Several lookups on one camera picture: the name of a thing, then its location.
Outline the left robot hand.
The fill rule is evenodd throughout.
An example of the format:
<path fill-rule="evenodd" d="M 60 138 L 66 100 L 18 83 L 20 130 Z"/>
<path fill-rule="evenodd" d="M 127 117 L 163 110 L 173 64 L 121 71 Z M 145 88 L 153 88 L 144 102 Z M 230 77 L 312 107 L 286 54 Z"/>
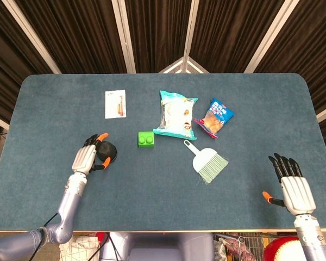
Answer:
<path fill-rule="evenodd" d="M 100 135 L 94 134 L 86 139 L 82 148 L 78 150 L 72 164 L 73 172 L 80 172 L 88 175 L 92 171 L 104 170 L 109 166 L 111 162 L 110 157 L 107 157 L 101 165 L 95 164 L 97 150 L 100 148 L 101 142 L 106 139 L 108 135 L 108 133 L 103 133 Z"/>

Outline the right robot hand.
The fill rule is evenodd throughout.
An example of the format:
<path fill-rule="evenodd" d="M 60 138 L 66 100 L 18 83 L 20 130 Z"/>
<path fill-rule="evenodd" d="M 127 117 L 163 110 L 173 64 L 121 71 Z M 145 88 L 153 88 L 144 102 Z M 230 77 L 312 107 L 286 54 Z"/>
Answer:
<path fill-rule="evenodd" d="M 266 191 L 262 193 L 264 199 L 269 204 L 285 207 L 294 216 L 312 214 L 316 209 L 315 200 L 298 163 L 277 153 L 268 158 L 277 175 L 283 199 L 274 198 Z"/>

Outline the black round object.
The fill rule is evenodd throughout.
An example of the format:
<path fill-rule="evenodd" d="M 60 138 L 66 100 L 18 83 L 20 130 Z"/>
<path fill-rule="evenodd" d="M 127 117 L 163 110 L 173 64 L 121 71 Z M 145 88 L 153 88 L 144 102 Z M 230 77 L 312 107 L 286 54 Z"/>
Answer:
<path fill-rule="evenodd" d="M 96 155 L 101 161 L 110 158 L 110 162 L 112 163 L 117 158 L 117 148 L 108 141 L 102 141 L 97 148 Z"/>

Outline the white hand brush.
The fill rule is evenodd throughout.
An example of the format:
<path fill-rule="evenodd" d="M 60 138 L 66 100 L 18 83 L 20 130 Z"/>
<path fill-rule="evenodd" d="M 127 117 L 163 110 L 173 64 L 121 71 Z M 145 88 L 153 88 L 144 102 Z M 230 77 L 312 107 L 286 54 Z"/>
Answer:
<path fill-rule="evenodd" d="M 210 184 L 229 164 L 225 158 L 212 148 L 199 150 L 188 140 L 184 140 L 183 143 L 195 155 L 192 166 L 205 184 Z"/>

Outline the red and white ball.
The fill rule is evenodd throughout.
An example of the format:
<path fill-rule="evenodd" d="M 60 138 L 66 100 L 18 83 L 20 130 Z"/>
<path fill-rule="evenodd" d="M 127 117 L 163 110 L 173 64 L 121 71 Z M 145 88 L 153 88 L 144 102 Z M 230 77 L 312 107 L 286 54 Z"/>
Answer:
<path fill-rule="evenodd" d="M 297 237 L 274 239 L 264 249 L 262 261 L 306 261 L 301 243 Z"/>

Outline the white picture card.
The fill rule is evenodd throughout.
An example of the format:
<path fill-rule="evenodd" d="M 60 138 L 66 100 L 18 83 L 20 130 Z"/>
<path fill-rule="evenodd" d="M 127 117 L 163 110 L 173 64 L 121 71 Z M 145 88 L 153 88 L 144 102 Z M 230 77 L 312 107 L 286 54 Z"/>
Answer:
<path fill-rule="evenodd" d="M 126 91 L 106 91 L 105 119 L 124 118 L 126 115 Z"/>

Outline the green building block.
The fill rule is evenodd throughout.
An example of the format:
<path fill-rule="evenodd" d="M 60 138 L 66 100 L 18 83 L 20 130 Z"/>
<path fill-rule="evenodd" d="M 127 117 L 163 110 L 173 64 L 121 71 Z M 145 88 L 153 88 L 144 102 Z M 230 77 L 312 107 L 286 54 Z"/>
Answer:
<path fill-rule="evenodd" d="M 154 147 L 154 132 L 139 131 L 137 140 L 139 148 L 152 148 Z"/>

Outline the white checked cloth bag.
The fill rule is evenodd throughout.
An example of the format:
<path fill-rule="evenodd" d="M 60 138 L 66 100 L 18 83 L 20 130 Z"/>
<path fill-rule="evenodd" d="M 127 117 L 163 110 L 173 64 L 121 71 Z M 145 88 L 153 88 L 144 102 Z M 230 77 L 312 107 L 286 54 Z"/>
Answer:
<path fill-rule="evenodd" d="M 59 261 L 99 261 L 99 246 L 97 237 L 72 237 L 59 245 Z"/>

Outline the teal snack bag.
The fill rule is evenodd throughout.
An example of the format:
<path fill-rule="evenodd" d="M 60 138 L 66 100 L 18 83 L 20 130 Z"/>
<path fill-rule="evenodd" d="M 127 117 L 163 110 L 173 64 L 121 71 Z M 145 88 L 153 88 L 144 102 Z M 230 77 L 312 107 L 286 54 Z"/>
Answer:
<path fill-rule="evenodd" d="M 157 135 L 171 136 L 194 141 L 192 129 L 193 107 L 198 98 L 187 98 L 176 92 L 160 90 L 161 122 L 153 129 Z"/>

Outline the blue snack bag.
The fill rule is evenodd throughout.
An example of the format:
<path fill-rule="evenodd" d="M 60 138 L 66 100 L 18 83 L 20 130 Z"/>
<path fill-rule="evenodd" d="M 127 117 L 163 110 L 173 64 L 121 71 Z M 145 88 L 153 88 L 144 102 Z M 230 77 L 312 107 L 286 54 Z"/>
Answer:
<path fill-rule="evenodd" d="M 209 109 L 201 119 L 194 118 L 194 122 L 199 125 L 210 137 L 217 139 L 217 133 L 234 116 L 234 112 L 226 107 L 216 98 L 211 100 Z"/>

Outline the grey robot torso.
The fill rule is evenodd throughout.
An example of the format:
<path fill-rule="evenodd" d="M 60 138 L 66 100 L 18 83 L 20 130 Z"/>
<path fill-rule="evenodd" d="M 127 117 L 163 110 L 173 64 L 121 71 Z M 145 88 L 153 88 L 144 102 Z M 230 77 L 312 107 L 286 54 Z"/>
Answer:
<path fill-rule="evenodd" d="M 215 261 L 212 233 L 117 233 L 102 248 L 101 261 Z"/>

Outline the brown curtain panel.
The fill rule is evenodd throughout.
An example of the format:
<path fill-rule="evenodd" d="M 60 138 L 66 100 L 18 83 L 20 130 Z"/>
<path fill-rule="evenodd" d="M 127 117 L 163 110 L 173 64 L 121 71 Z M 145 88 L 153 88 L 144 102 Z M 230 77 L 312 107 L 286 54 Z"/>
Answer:
<path fill-rule="evenodd" d="M 255 71 L 301 75 L 315 112 L 326 109 L 326 0 L 299 0 Z"/>
<path fill-rule="evenodd" d="M 111 0 L 15 0 L 62 73 L 127 73 Z"/>
<path fill-rule="evenodd" d="M 210 73 L 245 71 L 284 0 L 199 0 L 190 58 Z"/>
<path fill-rule="evenodd" d="M 125 0 L 137 73 L 158 73 L 184 55 L 192 0 Z"/>
<path fill-rule="evenodd" d="M 51 69 L 0 0 L 0 119 L 9 123 L 22 82 Z"/>

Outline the white screen bottom rail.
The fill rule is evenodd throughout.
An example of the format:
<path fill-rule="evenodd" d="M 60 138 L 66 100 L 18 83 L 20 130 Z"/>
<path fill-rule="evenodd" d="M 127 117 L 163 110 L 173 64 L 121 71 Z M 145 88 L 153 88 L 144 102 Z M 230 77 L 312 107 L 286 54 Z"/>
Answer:
<path fill-rule="evenodd" d="M 183 57 L 181 57 L 172 64 L 168 65 L 166 68 L 162 69 L 159 73 L 176 73 L 180 70 L 183 61 Z"/>
<path fill-rule="evenodd" d="M 193 74 L 206 74 L 209 73 L 204 67 L 202 67 L 199 63 L 197 63 L 192 58 L 188 57 L 186 64 L 186 72 Z"/>

